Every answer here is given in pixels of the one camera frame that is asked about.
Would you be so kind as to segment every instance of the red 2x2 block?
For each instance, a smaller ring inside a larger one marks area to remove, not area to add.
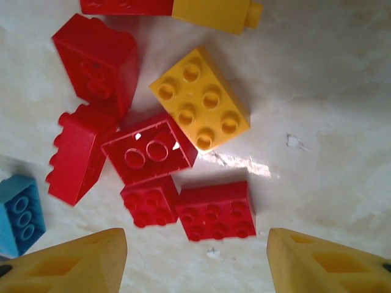
[[[175,212],[178,191],[171,176],[125,187],[121,196],[123,204],[133,216],[134,224],[139,228],[165,226],[178,220]]]
[[[54,140],[58,152],[50,159],[54,168],[46,181],[49,194],[74,206],[98,181],[106,160],[102,142],[115,133],[118,121],[82,105],[73,114],[62,114],[59,124],[64,128]]]
[[[84,14],[171,15],[174,0],[80,0]]]
[[[136,41],[97,18],[74,15],[53,42],[79,98],[124,117],[139,73]]]

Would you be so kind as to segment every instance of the red toy block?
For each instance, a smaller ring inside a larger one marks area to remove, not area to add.
[[[76,14],[53,36],[53,42],[77,96],[124,117],[139,74],[134,38],[109,29],[97,18]]]
[[[169,15],[174,0],[80,0],[84,14]]]
[[[50,159],[53,171],[46,177],[49,194],[74,206],[98,181],[106,157],[102,142],[113,135],[118,119],[93,106],[81,105],[64,113],[62,134],[54,139],[58,152]]]
[[[117,132],[102,146],[126,186],[191,168],[197,150],[168,113]]]
[[[171,176],[125,187],[121,196],[123,204],[133,216],[134,224],[139,228],[165,226],[178,220],[175,203],[179,194]]]
[[[247,181],[183,189],[175,209],[191,241],[256,235]]]

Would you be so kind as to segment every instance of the building block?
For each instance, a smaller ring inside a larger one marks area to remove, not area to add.
[[[138,228],[165,226],[178,220],[175,204],[179,194],[171,176],[125,187],[121,196]]]
[[[117,132],[102,146],[126,186],[194,165],[197,150],[167,113]]]
[[[80,0],[83,14],[169,15],[174,0]]]
[[[35,180],[13,175],[1,181],[0,254],[14,258],[23,255],[45,231]]]
[[[198,47],[150,86],[194,146],[211,151],[250,128],[250,114]]]
[[[74,15],[53,42],[79,98],[124,117],[136,91],[139,64],[136,41],[97,18]]]
[[[240,34],[244,27],[257,28],[262,10],[251,0],[174,0],[172,17]]]
[[[50,159],[53,171],[46,177],[49,194],[74,206],[98,181],[105,155],[102,143],[118,127],[118,119],[91,105],[81,105],[59,119],[62,134],[54,140],[58,152]]]
[[[247,181],[182,189],[175,209],[191,241],[256,235]]]

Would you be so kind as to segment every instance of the white marble floor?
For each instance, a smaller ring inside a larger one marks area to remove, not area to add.
[[[248,177],[258,236],[195,244],[180,224],[135,228],[109,163],[77,207],[47,195],[57,118],[80,103],[50,38],[78,1],[0,0],[0,176],[37,178],[48,231],[30,251],[123,227],[124,293],[274,292],[266,241],[277,226],[391,258],[389,3],[267,0],[260,27],[240,36],[170,18],[106,19],[142,52],[132,117],[161,110],[148,85],[200,44],[251,110],[249,132],[174,178]]]

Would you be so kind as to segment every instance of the yellow 2x3 block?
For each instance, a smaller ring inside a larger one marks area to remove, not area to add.
[[[150,89],[202,153],[250,128],[249,112],[202,46],[157,79]]]
[[[245,26],[257,27],[262,10],[251,0],[175,0],[172,17],[240,34]]]

